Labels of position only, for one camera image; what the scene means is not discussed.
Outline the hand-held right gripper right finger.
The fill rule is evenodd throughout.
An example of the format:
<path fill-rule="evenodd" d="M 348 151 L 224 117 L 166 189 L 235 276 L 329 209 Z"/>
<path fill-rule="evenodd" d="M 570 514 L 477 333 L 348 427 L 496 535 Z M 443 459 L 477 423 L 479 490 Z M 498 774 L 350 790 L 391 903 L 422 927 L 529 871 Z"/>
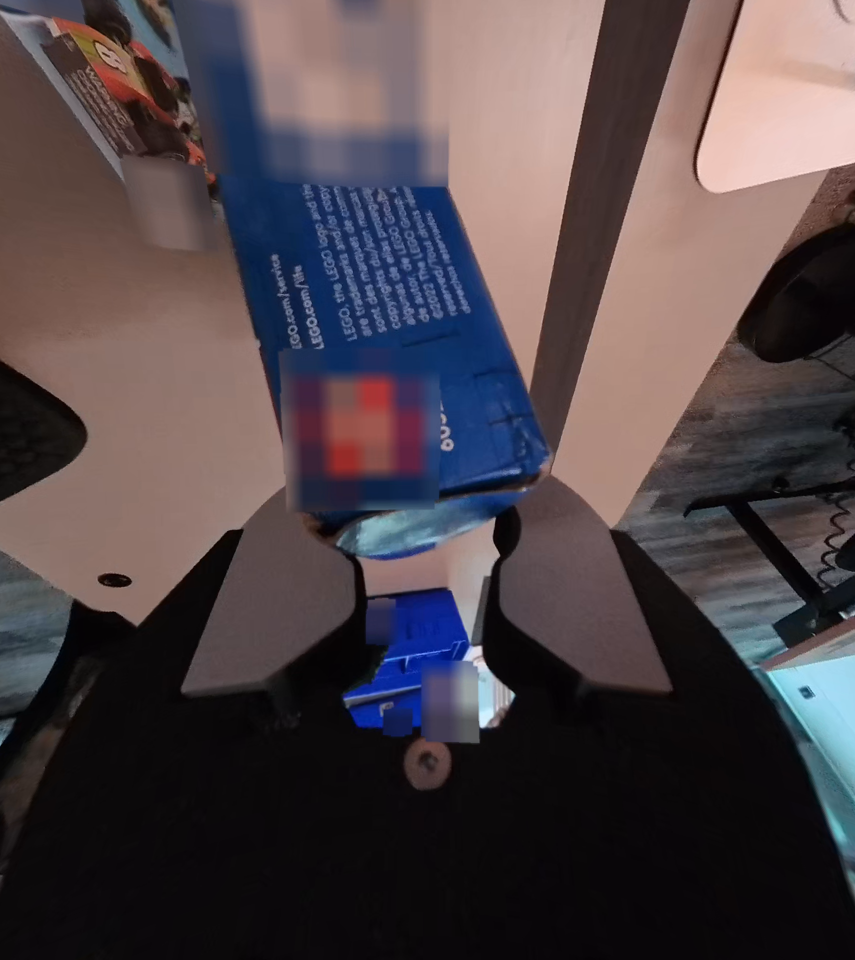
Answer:
<path fill-rule="evenodd" d="M 548 477 L 495 522 L 485 663 L 509 690 L 669 694 L 612 532 Z"/>

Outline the blue lego set box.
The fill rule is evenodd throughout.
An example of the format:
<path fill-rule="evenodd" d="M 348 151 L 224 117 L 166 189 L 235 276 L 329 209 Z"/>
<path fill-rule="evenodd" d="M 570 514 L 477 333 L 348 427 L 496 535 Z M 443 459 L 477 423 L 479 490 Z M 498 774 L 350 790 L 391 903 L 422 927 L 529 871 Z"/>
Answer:
<path fill-rule="evenodd" d="M 448 186 L 445 6 L 196 4 L 288 510 L 355 565 L 471 532 L 551 460 Z"/>

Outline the black round floor base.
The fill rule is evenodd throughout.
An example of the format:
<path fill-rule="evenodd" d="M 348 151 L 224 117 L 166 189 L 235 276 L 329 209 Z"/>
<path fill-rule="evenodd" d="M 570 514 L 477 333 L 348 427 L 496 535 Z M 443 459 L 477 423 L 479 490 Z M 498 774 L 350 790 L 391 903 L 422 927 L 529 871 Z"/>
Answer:
<path fill-rule="evenodd" d="M 855 224 L 834 226 L 781 257 L 735 333 L 768 364 L 812 358 L 844 337 L 855 339 Z"/>

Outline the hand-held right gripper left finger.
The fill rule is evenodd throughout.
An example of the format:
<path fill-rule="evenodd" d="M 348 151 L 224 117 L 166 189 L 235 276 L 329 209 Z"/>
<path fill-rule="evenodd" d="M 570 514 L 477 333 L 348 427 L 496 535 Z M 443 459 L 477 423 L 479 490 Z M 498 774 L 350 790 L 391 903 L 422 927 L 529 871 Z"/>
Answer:
<path fill-rule="evenodd" d="M 277 490 L 244 524 L 183 679 L 187 698 L 263 689 L 355 612 L 360 570 Z"/>

